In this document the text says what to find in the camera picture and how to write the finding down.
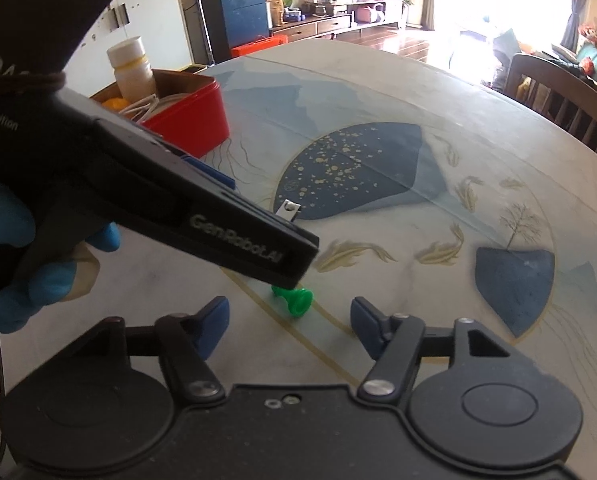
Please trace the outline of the blue gloved left hand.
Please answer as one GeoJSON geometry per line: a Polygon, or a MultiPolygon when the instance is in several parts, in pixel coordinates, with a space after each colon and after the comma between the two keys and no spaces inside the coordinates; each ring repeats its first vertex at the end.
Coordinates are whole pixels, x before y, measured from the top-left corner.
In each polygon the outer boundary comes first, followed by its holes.
{"type": "Polygon", "coordinates": [[[42,308],[88,294],[100,263],[115,252],[115,222],[81,216],[77,194],[52,185],[0,183],[0,333],[23,328],[42,308]]]}

